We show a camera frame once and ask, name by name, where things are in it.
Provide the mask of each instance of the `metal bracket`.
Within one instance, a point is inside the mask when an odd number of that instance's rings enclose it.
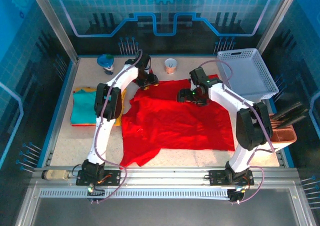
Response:
[[[238,181],[229,182],[226,172],[224,170],[210,170],[209,175],[205,176],[205,179],[210,180],[210,186],[247,186],[255,185],[252,171],[248,170],[246,175],[241,177]]]
[[[99,186],[118,186],[120,184],[121,170],[105,170],[103,178],[107,175],[111,176],[99,184]],[[87,178],[87,175],[82,170],[79,170],[75,184],[78,186],[88,186],[90,183],[92,182]]]

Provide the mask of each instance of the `teal towel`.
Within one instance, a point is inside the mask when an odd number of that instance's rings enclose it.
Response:
[[[95,92],[80,90],[73,94],[72,125],[96,124],[95,99]]]

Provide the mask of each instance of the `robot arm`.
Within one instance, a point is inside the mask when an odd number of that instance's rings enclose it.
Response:
[[[97,86],[94,103],[94,110],[97,116],[94,141],[87,159],[82,164],[83,181],[95,184],[104,176],[104,152],[107,148],[111,128],[122,111],[122,92],[124,89],[126,89],[132,81],[135,81],[142,89],[149,85],[156,85],[159,83],[157,76],[152,73],[150,56],[143,53],[140,60],[136,63],[138,59],[139,58],[127,60],[123,69],[111,81],[106,84],[100,83]],[[108,102],[103,112],[103,117],[101,117],[106,100]]]
[[[211,100],[225,108],[232,117],[236,116],[238,146],[225,166],[226,177],[229,183],[232,184],[234,180],[248,174],[248,161],[253,152],[258,146],[265,144],[267,141],[247,104],[257,111],[268,136],[271,137],[273,132],[267,107],[262,102],[253,103],[237,95],[217,78],[209,79],[201,67],[191,71],[190,77],[191,89],[181,90],[177,96],[178,102],[188,101],[206,105]]]

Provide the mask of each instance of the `gray basket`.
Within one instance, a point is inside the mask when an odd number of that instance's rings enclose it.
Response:
[[[228,63],[234,72],[227,81],[231,71],[217,62],[223,82],[243,98],[258,102],[270,99],[279,92],[257,49],[219,51],[217,58]]]

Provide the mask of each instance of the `blue enclosure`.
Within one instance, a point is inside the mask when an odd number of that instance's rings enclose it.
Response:
[[[268,106],[275,113],[300,101],[308,110],[293,125],[297,141],[283,156],[302,180],[317,174],[320,1],[293,0],[284,8],[288,2],[0,0],[0,225],[15,224],[34,168],[46,166],[49,138],[79,57],[106,52],[216,57],[223,50],[258,48],[279,88]],[[319,219],[317,210],[313,215]]]

